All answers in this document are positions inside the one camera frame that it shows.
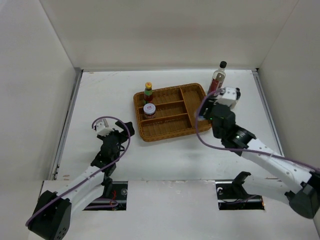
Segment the white lid red jar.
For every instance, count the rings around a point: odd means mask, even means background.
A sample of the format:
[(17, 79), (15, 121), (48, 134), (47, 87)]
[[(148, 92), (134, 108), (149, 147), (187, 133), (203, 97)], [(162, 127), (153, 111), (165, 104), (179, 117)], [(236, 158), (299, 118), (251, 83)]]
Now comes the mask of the white lid red jar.
[(147, 103), (143, 106), (143, 114), (145, 119), (152, 119), (156, 114), (156, 106), (153, 103)]

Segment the green red chili sauce bottle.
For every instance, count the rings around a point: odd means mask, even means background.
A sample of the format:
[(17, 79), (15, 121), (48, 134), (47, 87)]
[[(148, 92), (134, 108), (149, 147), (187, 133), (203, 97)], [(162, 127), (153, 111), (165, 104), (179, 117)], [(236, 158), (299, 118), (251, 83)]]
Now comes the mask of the green red chili sauce bottle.
[(153, 102), (153, 90), (152, 90), (152, 83), (146, 82), (145, 83), (145, 89), (143, 94), (143, 102), (144, 104), (150, 104)]

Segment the tall dark sauce bottle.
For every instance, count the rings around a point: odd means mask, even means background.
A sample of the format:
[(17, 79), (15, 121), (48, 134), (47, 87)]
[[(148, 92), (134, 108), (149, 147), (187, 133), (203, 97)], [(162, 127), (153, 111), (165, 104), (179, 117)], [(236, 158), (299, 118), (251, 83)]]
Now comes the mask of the tall dark sauce bottle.
[(208, 95), (211, 92), (216, 91), (222, 87), (226, 77), (226, 73), (225, 73), (226, 66), (227, 66), (227, 62), (221, 61), (219, 64), (219, 68), (213, 73), (211, 83), (207, 91)]

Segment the silver cap blue-label jar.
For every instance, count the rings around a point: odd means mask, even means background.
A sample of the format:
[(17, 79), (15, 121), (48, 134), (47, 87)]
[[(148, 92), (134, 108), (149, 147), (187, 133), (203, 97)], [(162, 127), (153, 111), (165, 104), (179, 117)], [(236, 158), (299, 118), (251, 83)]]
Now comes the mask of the silver cap blue-label jar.
[(212, 118), (210, 117), (210, 115), (207, 113), (207, 111), (204, 112), (195, 112), (194, 113), (195, 119), (197, 121), (212, 121)]

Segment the black cap spice bottle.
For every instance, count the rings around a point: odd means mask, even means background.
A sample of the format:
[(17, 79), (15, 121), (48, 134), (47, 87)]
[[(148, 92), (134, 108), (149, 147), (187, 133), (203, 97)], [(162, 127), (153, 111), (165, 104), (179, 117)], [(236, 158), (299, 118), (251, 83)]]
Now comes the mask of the black cap spice bottle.
[(235, 90), (236, 90), (236, 101), (238, 101), (241, 97), (241, 91), (238, 87), (236, 87)]

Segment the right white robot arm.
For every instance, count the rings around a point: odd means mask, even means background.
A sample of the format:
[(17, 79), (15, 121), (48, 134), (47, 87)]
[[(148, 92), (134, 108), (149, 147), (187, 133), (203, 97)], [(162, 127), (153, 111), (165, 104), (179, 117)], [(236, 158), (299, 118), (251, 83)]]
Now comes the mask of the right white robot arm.
[(306, 163), (286, 158), (267, 147), (252, 132), (236, 124), (236, 115), (219, 100), (204, 98), (196, 111), (197, 120), (210, 121), (213, 136), (229, 151), (260, 166), (276, 180), (259, 179), (242, 171), (231, 184), (240, 200), (260, 195), (282, 202), (306, 218), (313, 219), (320, 209), (320, 170)]

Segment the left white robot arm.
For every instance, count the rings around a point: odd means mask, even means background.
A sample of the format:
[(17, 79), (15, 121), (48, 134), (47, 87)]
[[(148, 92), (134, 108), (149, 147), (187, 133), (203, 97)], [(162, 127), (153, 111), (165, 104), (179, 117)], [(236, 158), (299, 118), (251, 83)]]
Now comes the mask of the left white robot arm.
[(91, 127), (102, 140), (99, 152), (89, 167), (71, 183), (54, 192), (46, 190), (38, 198), (32, 216), (25, 223), (32, 233), (44, 240), (61, 240), (69, 228), (72, 216), (87, 208), (97, 198), (112, 195), (111, 174), (116, 163), (128, 150), (135, 134), (132, 122), (115, 122), (119, 129), (109, 128), (106, 117), (96, 119)]

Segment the brown wicker divided tray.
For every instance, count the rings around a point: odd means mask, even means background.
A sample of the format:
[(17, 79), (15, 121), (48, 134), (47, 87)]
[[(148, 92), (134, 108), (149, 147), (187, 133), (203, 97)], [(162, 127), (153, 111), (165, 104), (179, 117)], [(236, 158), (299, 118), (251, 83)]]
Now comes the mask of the brown wicker divided tray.
[(146, 118), (144, 93), (133, 96), (139, 135), (145, 142), (155, 142), (196, 133), (195, 113), (206, 96), (198, 83), (189, 83), (153, 91), (155, 116)]

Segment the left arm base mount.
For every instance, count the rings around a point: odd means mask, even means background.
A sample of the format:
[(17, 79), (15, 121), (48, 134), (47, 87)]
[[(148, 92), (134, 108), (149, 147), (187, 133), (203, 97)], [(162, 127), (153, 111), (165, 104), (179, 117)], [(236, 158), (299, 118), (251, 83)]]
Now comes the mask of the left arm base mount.
[(127, 209), (128, 181), (113, 181), (110, 177), (102, 184), (103, 193), (91, 202), (85, 211), (125, 211)]

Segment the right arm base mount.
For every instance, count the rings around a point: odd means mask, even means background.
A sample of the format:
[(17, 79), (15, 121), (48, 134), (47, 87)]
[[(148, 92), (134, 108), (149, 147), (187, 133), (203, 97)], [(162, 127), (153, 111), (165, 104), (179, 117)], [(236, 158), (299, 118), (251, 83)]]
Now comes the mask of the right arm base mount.
[(234, 179), (216, 180), (217, 205), (220, 211), (265, 210), (262, 196), (248, 194), (243, 188), (251, 173), (242, 171)]

